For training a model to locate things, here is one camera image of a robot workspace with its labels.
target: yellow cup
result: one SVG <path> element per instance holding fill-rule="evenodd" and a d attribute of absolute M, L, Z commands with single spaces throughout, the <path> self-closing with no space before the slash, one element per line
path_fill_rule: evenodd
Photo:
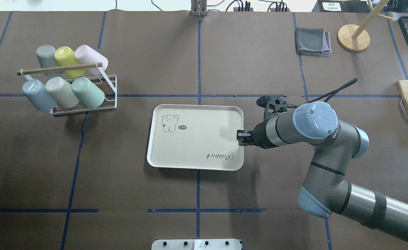
<path fill-rule="evenodd" d="M 54 59 L 60 66 L 79 65 L 80 63 L 74 58 L 74 51 L 69 47 L 60 47 L 54 52 Z M 65 70 L 69 77 L 79 77 L 85 73 L 85 69 Z"/>

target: cup rack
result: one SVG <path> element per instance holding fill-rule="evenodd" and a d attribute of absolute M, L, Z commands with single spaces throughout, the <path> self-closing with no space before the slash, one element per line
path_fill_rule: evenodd
<path fill-rule="evenodd" d="M 78 103 L 76 106 L 65 109 L 61 107 L 60 105 L 54 106 L 52 109 L 50 109 L 50 114 L 56 116 L 56 115 L 63 115 L 63 114 L 70 114 L 70 113 L 78 113 L 78 112 L 86 112 L 86 111 L 93 111 L 93 110 L 104 110 L 104 109 L 115 109 L 117 108 L 117 99 L 118 99 L 118 92 L 117 92 L 117 84 L 118 84 L 118 79 L 116 75 L 110 75 L 107 76 L 105 74 L 105 71 L 103 69 L 103 65 L 101 62 L 96 62 L 96 63 L 90 63 L 90 64 L 80 64 L 80 65 L 71 65 L 71 66 L 60 66 L 60 67 L 51 67 L 51 68 L 36 68 L 36 69 L 28 69 L 28 70 L 19 70 L 17 71 L 18 76 L 23 76 L 27 80 L 33 80 L 30 76 L 30 74 L 36 74 L 36 73 L 46 73 L 46 72 L 54 72 L 54 71 L 65 71 L 65 70 L 73 70 L 73 69 L 86 69 L 86 68 L 97 68 L 99 72 L 102 74 L 102 76 L 94 76 L 94 77 L 88 77 L 90 81 L 92 81 L 94 84 L 99 85 L 104 83 L 103 80 L 105 80 L 108 83 L 108 86 L 110 87 L 109 90 L 111 90 L 112 94 L 107 94 L 107 91 L 103 85 L 99 86 L 102 91 L 105 92 L 105 101 L 104 103 L 101 104 L 101 106 L 95 108 L 95 109 L 86 109 L 84 106 L 82 106 L 81 103 Z M 69 79 L 66 80 L 69 83 L 72 83 L 75 79 Z"/>

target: white label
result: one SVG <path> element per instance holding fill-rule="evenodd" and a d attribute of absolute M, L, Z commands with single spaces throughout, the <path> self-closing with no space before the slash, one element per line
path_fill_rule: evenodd
<path fill-rule="evenodd" d="M 324 3 L 323 9 L 327 11 L 341 11 L 340 3 Z"/>

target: white floor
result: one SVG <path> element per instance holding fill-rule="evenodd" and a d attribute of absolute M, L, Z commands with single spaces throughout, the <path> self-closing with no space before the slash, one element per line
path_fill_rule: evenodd
<path fill-rule="evenodd" d="M 216 5 L 222 0 L 208 0 L 207 5 Z M 190 10 L 191 0 L 153 0 L 164 11 Z M 225 11 L 232 0 L 216 7 Z M 117 0 L 117 8 L 127 11 L 158 11 L 150 0 Z M 250 0 L 250 7 L 254 11 L 266 11 L 271 2 Z M 285 0 L 292 12 L 311 12 L 316 0 Z M 107 11 L 114 9 L 116 0 L 0 0 L 0 11 Z"/>

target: mug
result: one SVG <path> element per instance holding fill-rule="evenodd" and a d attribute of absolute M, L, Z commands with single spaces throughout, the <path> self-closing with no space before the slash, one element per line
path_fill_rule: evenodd
<path fill-rule="evenodd" d="M 57 101 L 47 92 L 43 83 L 33 79 L 22 86 L 23 94 L 40 111 L 49 111 L 56 106 Z"/>
<path fill-rule="evenodd" d="M 69 109 L 79 103 L 79 99 L 71 89 L 71 84 L 61 77 L 49 79 L 45 89 L 63 108 Z"/>
<path fill-rule="evenodd" d="M 37 60 L 39 61 L 40 68 L 58 67 L 59 64 L 54 58 L 54 52 L 56 49 L 51 45 L 42 45 L 36 49 Z M 45 76 L 55 77 L 63 74 L 63 71 L 54 71 L 43 73 Z"/>
<path fill-rule="evenodd" d="M 87 109 L 97 108 L 105 99 L 105 93 L 86 77 L 75 79 L 72 83 L 72 90 Z"/>
<path fill-rule="evenodd" d="M 74 53 L 74 57 L 81 64 L 101 62 L 103 64 L 102 68 L 104 71 L 108 67 L 108 59 L 88 45 L 79 46 Z M 91 75 L 101 75 L 101 72 L 97 68 L 87 68 L 86 70 Z"/>
<path fill-rule="evenodd" d="M 54 58 L 60 66 L 79 65 L 80 63 L 74 58 L 74 51 L 70 47 L 60 47 L 54 52 Z M 86 70 L 72 69 L 66 70 L 65 73 L 72 78 L 82 76 Z"/>

